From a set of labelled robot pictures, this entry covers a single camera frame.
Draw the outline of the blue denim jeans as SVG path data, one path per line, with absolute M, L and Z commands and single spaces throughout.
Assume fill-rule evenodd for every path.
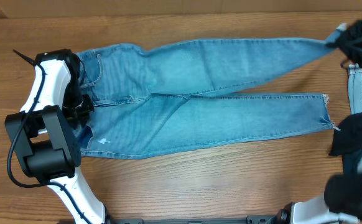
M 145 50 L 115 44 L 78 53 L 95 108 L 75 131 L 81 153 L 145 159 L 333 127 L 322 93 L 251 93 L 332 51 L 306 38 L 197 39 Z

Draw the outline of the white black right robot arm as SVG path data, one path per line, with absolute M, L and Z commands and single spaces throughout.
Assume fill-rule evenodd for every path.
M 341 67 L 349 74 L 348 94 L 352 114 L 333 137 L 332 156 L 342 156 L 343 173 L 329 178 L 324 193 L 306 202 L 289 203 L 268 223 L 326 224 L 362 222 L 362 20 L 348 26 L 329 43 L 346 59 Z

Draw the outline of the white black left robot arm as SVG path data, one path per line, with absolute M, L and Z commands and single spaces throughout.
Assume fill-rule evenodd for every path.
M 17 186 L 48 187 L 62 200 L 74 223 L 114 223 L 80 169 L 81 151 L 73 129 L 94 111 L 81 92 L 82 61 L 70 49 L 19 54 L 35 70 L 29 97 L 20 112 L 6 116 L 11 141 L 7 174 Z

